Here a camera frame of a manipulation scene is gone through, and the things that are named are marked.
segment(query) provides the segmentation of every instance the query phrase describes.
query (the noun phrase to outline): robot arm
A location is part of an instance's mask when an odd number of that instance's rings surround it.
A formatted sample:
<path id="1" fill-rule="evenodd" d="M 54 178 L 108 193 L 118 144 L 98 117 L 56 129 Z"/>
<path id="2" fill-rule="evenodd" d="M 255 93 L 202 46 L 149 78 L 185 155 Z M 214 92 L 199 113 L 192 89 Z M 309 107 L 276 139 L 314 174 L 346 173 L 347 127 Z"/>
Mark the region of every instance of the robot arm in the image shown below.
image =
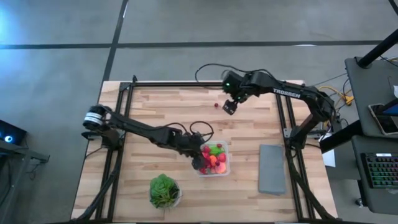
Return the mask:
<path id="1" fill-rule="evenodd" d="M 86 129 L 98 133 L 103 138 L 103 144 L 112 150 L 120 147 L 121 133 L 118 130 L 133 133 L 147 138 L 151 143 L 165 149 L 172 149 L 192 157 L 194 169 L 201 169 L 204 158 L 200 146 L 205 143 L 200 133 L 189 133 L 168 126 L 152 127 L 139 121 L 126 118 L 103 105 L 92 106 L 86 114 L 83 123 Z"/>
<path id="2" fill-rule="evenodd" d="M 293 127 L 288 138 L 288 147 L 303 149 L 308 133 L 319 123 L 331 120 L 336 111 L 333 100 L 313 86 L 297 85 L 280 81 L 269 73 L 260 71 L 246 73 L 243 77 L 229 71 L 223 80 L 223 91 L 230 94 L 232 101 L 226 100 L 223 109 L 234 114 L 238 103 L 244 103 L 250 96 L 265 93 L 289 96 L 306 102 L 311 114 L 297 127 Z"/>

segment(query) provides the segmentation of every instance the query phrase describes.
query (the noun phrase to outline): wooden table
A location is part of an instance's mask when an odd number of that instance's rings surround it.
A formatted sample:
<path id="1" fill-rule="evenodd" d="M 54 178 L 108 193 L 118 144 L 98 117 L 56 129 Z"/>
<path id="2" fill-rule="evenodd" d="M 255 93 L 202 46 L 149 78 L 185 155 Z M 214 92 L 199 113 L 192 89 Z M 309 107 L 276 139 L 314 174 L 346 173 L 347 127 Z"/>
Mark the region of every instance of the wooden table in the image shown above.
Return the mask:
<path id="1" fill-rule="evenodd" d="M 114 109 L 119 84 L 120 82 L 105 82 L 99 103 Z M 257 191 L 259 145 L 283 144 L 275 95 L 251 97 L 239 105 L 232 116 L 221 108 L 214 107 L 214 103 L 222 105 L 227 98 L 221 90 L 201 87 L 134 89 L 130 118 L 153 126 L 180 122 L 189 127 L 194 121 L 209 122 L 215 130 L 212 140 L 228 143 L 231 173 L 226 177 L 199 178 L 192 169 L 189 158 L 180 156 L 175 151 L 158 148 L 140 136 L 127 134 L 114 222 L 296 221 L 286 161 L 287 193 L 273 196 Z M 292 100 L 292 103 L 296 122 L 300 124 L 309 110 L 302 101 Z M 195 128 L 202 133 L 208 132 L 208 127 L 204 125 L 199 124 Z M 100 141 L 91 142 L 87 153 L 99 145 Z M 106 150 L 103 150 L 86 159 L 72 218 L 82 214 L 98 193 L 105 157 Z M 328 212 L 337 217 L 320 150 L 306 147 L 303 157 L 311 190 Z M 183 192 L 178 207 L 170 210 L 156 209 L 149 202 L 149 182 L 162 173 L 175 179 Z M 108 199 L 109 194 L 104 203 L 104 215 L 108 211 Z M 306 213 L 301 190 L 300 199 Z"/>

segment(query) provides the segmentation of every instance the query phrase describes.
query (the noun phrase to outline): rgb keyboard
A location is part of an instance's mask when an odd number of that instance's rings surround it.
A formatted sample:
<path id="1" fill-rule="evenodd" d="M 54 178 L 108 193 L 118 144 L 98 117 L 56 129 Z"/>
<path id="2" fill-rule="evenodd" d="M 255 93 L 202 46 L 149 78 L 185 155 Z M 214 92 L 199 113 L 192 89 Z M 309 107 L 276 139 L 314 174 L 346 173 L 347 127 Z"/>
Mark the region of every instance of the rgb keyboard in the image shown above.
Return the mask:
<path id="1" fill-rule="evenodd" d="M 362 153 L 371 188 L 398 189 L 398 154 Z"/>

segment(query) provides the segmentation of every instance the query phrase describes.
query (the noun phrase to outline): clear plastic box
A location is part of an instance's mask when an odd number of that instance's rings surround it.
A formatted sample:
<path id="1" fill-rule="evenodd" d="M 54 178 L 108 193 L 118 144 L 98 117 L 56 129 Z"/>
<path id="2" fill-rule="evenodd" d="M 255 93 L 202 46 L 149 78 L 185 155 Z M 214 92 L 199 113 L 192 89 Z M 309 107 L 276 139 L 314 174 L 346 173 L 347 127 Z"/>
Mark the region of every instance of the clear plastic box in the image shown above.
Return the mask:
<path id="1" fill-rule="evenodd" d="M 217 145 L 217 144 L 222 144 L 223 149 L 225 150 L 225 155 L 226 155 L 226 172 L 224 174 L 202 174 L 199 170 L 197 171 L 197 174 L 200 177 L 221 177 L 221 176 L 226 176 L 231 172 L 231 169 L 229 168 L 229 154 L 228 154 L 228 144 L 225 141 L 208 141 L 204 143 L 203 145 L 200 146 L 200 150 L 203 150 L 206 145 Z"/>

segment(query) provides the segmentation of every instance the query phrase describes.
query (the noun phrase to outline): plant pot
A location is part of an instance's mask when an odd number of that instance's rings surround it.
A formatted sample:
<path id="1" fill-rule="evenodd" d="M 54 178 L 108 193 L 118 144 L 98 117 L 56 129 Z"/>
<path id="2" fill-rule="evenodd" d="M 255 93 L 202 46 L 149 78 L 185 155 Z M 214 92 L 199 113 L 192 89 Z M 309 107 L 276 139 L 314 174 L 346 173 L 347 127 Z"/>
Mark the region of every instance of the plant pot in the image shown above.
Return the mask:
<path id="1" fill-rule="evenodd" d="M 180 188 L 180 186 L 178 186 L 178 183 L 176 183 L 176 181 L 174 182 L 174 184 L 177 186 L 177 188 L 178 188 L 178 196 L 177 196 L 177 199 L 176 199 L 176 201 L 174 202 L 174 204 L 172 205 L 172 206 L 170 206 L 170 207 L 168 207 L 168 208 L 174 208 L 174 207 L 176 207 L 180 202 L 181 202 L 181 198 L 182 198 L 182 190 L 181 190 L 181 188 Z M 149 198 L 150 199 L 152 199 L 152 196 L 151 196 L 151 194 L 150 194 L 150 188 L 149 188 Z"/>

